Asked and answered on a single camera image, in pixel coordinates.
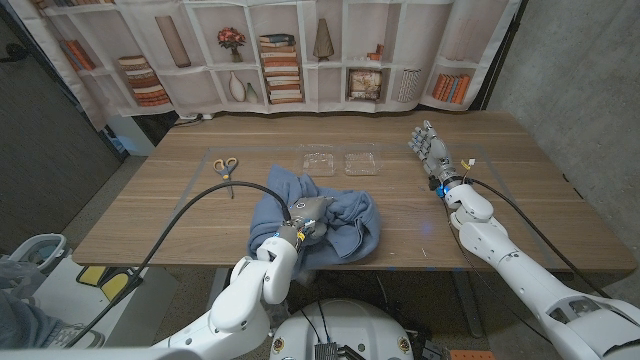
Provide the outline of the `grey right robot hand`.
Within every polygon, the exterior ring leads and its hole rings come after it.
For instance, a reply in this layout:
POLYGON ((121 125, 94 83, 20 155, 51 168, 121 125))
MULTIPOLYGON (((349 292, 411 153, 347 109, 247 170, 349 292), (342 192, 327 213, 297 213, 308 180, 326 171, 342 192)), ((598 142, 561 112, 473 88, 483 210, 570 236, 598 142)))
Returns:
POLYGON ((455 170, 449 150, 428 120, 423 122, 422 127, 414 129, 408 146, 421 161, 432 191, 437 188, 448 191, 462 184, 462 177, 455 170))

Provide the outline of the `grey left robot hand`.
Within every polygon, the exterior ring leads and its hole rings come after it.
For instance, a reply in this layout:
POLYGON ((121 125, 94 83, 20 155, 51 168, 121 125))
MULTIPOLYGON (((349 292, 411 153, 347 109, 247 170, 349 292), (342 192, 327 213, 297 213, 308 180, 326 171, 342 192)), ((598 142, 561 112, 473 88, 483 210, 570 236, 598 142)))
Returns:
POLYGON ((278 228, 275 237, 282 238, 294 248, 321 240, 328 230, 326 210, 333 197, 302 197, 289 207, 291 218, 278 228))

